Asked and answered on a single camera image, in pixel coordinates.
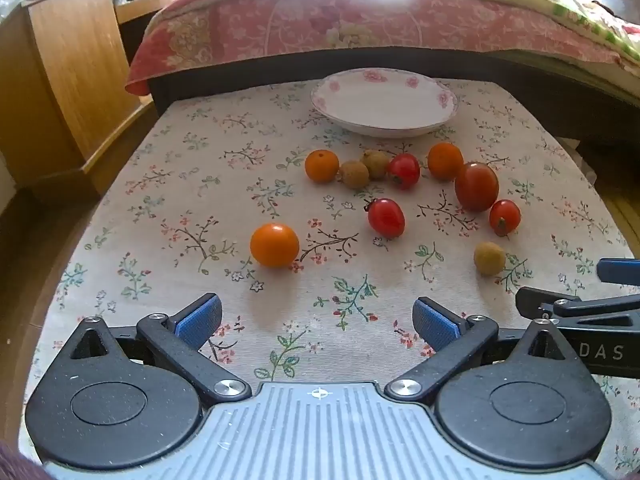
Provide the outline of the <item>dark bed frame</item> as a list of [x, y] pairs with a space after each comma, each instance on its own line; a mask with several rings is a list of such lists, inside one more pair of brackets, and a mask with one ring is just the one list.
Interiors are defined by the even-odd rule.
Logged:
[[474, 81], [496, 84], [548, 133], [592, 146], [639, 146], [639, 81], [615, 65], [526, 51], [418, 47], [312, 50], [207, 64], [149, 79], [159, 110], [205, 98], [308, 81], [308, 103], [337, 125], [371, 136], [418, 136], [454, 120]]

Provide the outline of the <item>longan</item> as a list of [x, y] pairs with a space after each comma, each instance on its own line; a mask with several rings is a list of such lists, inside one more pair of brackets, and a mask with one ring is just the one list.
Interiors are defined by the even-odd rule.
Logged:
[[367, 150], [362, 153], [360, 162], [367, 167], [371, 180], [382, 180], [386, 177], [390, 156], [378, 150]]
[[483, 242], [474, 249], [476, 270], [485, 276], [499, 274], [506, 265], [506, 253], [493, 242]]
[[369, 169], [360, 160], [349, 160], [343, 162], [338, 170], [338, 180], [346, 188], [357, 191], [366, 188], [370, 182]]

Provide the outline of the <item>small mandarin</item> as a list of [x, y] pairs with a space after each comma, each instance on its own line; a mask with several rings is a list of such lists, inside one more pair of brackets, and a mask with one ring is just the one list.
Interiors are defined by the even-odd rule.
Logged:
[[305, 159], [307, 177], [316, 183], [332, 182], [340, 169], [338, 157], [329, 150], [315, 150]]
[[427, 169], [432, 177], [439, 181], [454, 180], [464, 165], [464, 159], [457, 146], [447, 142], [433, 145], [426, 158]]

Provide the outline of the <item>floral tablecloth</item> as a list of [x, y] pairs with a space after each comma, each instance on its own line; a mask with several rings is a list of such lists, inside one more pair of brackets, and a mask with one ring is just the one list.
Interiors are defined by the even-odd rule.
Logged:
[[[207, 359], [265, 391], [272, 411], [295, 422], [278, 436], [266, 413], [225, 411], [196, 471], [252, 479], [445, 479], [454, 465], [427, 456], [408, 412], [367, 427], [344, 422], [317, 458], [317, 424], [329, 413], [380, 414], [362, 393], [296, 396], [291, 382], [379, 382], [419, 364], [431, 348], [411, 323], [413, 301], [435, 299], [457, 314], [520, 327], [516, 291], [533, 286], [585, 299], [623, 295], [601, 283], [603, 257], [630, 250], [596, 189], [533, 115], [495, 84], [464, 84], [452, 122], [409, 141], [377, 141], [331, 125], [308, 103], [310, 82], [278, 84], [172, 104], [119, 174], [63, 271], [36, 348], [39, 382], [77, 324], [97, 315], [132, 325], [174, 313], [214, 292], [221, 326]], [[482, 214], [464, 211], [449, 183], [422, 174], [401, 191], [388, 181], [359, 191], [306, 175], [319, 148], [341, 162], [364, 151], [423, 158], [438, 142], [495, 170], [500, 194], [518, 205], [518, 229], [500, 240], [504, 269], [476, 272], [475, 247], [495, 239]], [[405, 232], [385, 238], [364, 206], [398, 203]], [[250, 238], [289, 226], [297, 258], [268, 268]]]

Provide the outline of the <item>red cherry tomato front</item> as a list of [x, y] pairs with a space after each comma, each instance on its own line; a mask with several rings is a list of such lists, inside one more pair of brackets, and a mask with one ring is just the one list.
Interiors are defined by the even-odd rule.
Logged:
[[385, 238], [397, 238], [405, 232], [406, 220], [398, 203], [375, 198], [364, 206], [370, 227]]

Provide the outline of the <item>large red tomato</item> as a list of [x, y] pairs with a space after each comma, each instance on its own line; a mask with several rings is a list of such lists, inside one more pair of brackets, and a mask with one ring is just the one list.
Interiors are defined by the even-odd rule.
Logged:
[[499, 180], [488, 165], [468, 162], [454, 179], [454, 192], [463, 209], [482, 212], [498, 200]]

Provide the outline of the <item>red cherry tomato back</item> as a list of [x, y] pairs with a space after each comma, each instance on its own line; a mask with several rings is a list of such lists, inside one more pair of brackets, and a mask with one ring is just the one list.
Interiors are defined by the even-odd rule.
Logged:
[[398, 188], [410, 190], [421, 177], [421, 167], [416, 156], [408, 153], [395, 156], [387, 166], [387, 175]]

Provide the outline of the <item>orange cherry tomato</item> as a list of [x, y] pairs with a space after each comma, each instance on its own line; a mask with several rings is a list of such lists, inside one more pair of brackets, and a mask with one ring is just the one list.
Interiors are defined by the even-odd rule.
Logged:
[[289, 266], [297, 258], [298, 252], [298, 237], [285, 224], [264, 224], [250, 238], [250, 254], [259, 264], [268, 268]]

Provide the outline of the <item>floral white plate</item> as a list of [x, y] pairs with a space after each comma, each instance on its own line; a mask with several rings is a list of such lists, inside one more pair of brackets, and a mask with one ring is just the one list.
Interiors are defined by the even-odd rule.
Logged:
[[440, 82], [393, 68], [357, 68], [327, 76], [310, 99], [334, 124], [381, 139], [423, 136], [450, 122], [459, 104]]

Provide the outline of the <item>red cherry tomato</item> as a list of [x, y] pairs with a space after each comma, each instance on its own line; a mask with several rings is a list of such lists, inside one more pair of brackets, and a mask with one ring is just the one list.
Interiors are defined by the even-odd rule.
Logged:
[[405, 232], [406, 220], [398, 203], [375, 198], [364, 206], [370, 227], [385, 238], [397, 238]]
[[398, 188], [410, 190], [421, 177], [421, 167], [416, 156], [408, 153], [395, 156], [387, 166], [387, 175]]
[[489, 224], [498, 236], [507, 236], [521, 223], [521, 211], [512, 200], [498, 200], [489, 211]]

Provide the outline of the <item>pink floral blanket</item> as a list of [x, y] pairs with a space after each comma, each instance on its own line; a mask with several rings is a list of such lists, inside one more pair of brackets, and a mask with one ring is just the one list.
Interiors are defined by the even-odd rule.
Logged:
[[150, 21], [126, 90], [251, 58], [359, 48], [525, 51], [639, 91], [639, 29], [576, 0], [175, 0]]

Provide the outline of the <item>wooden cabinet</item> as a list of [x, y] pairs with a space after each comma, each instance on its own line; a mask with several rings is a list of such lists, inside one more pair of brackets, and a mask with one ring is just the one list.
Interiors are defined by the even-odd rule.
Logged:
[[151, 18], [175, 0], [26, 0], [1, 24], [1, 159], [43, 202], [101, 196], [156, 121], [125, 89]]

